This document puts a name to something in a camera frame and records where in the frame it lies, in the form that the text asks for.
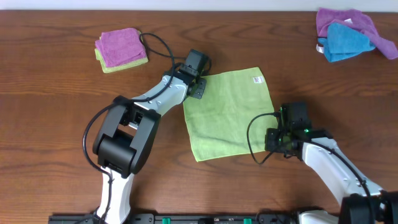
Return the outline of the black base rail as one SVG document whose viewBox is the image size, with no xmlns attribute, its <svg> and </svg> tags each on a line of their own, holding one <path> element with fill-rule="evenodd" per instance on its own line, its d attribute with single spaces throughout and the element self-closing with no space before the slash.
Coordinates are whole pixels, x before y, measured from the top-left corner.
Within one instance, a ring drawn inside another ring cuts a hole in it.
<svg viewBox="0 0 398 224">
<path fill-rule="evenodd" d="M 93 215 L 52 215 L 48 224 L 99 223 Z M 294 214 L 260 213 L 258 215 L 154 215 L 141 213 L 131 216 L 125 224 L 299 224 Z"/>
</svg>

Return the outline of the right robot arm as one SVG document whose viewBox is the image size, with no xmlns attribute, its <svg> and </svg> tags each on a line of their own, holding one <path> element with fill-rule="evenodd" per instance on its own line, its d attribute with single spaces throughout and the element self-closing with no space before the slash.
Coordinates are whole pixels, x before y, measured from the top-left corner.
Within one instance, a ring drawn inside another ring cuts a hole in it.
<svg viewBox="0 0 398 224">
<path fill-rule="evenodd" d="M 368 179 L 327 130 L 313 128 L 305 103 L 283 104 L 271 115 L 277 118 L 277 127 L 267 129 L 265 150 L 304 162 L 340 206 L 338 216 L 324 210 L 301 212 L 297 223 L 397 223 L 397 192 Z"/>
</svg>

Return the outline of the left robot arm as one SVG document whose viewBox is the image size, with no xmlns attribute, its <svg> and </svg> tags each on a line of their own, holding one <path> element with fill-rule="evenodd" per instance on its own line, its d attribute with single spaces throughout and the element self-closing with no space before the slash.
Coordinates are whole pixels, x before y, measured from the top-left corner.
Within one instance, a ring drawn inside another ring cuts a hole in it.
<svg viewBox="0 0 398 224">
<path fill-rule="evenodd" d="M 103 124 L 93 143 L 96 167 L 103 175 L 100 206 L 94 223 L 124 223 L 131 211 L 134 176 L 151 152 L 161 117 L 189 96 L 200 99 L 211 67 L 209 56 L 191 49 L 182 63 L 173 63 L 161 81 L 141 96 L 118 96 L 102 110 Z"/>
</svg>

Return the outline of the light green microfiber cloth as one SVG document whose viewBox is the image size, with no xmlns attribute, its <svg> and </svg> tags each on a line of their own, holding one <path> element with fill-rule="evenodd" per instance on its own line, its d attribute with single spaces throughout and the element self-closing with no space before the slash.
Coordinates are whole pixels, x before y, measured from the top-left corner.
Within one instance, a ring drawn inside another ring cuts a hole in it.
<svg viewBox="0 0 398 224">
<path fill-rule="evenodd" d="M 261 152 L 274 107 L 260 68 L 205 77 L 201 99 L 183 102 L 190 145 L 198 162 Z"/>
</svg>

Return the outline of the crumpled purple cloth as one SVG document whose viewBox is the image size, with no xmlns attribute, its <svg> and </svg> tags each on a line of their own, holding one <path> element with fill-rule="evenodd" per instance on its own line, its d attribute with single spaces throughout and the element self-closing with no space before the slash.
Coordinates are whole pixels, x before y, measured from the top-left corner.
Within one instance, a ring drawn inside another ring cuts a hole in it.
<svg viewBox="0 0 398 224">
<path fill-rule="evenodd" d="M 372 19 L 356 9 L 334 10 L 319 8 L 316 28 L 319 37 L 326 37 L 330 24 L 339 23 L 366 35 L 370 42 L 389 60 L 397 58 L 397 47 L 390 40 L 382 38 Z"/>
</svg>

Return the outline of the crumpled blue cloth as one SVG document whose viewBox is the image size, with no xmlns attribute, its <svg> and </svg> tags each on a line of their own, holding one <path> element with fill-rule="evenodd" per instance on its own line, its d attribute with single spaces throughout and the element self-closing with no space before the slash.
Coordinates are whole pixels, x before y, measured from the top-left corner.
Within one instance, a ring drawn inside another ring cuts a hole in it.
<svg viewBox="0 0 398 224">
<path fill-rule="evenodd" d="M 376 48 L 370 39 L 343 24 L 332 23 L 328 26 L 327 37 L 318 38 L 316 50 L 330 62 L 355 57 Z"/>
</svg>

